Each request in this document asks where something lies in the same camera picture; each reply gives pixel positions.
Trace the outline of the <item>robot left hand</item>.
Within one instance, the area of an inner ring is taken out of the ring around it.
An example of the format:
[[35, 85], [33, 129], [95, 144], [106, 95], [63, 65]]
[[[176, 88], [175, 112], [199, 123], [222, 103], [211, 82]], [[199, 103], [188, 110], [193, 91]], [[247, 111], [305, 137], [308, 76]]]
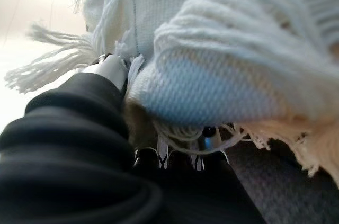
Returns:
[[263, 223], [223, 154], [195, 171], [128, 142], [129, 69], [106, 55], [32, 99], [1, 133], [1, 223]]

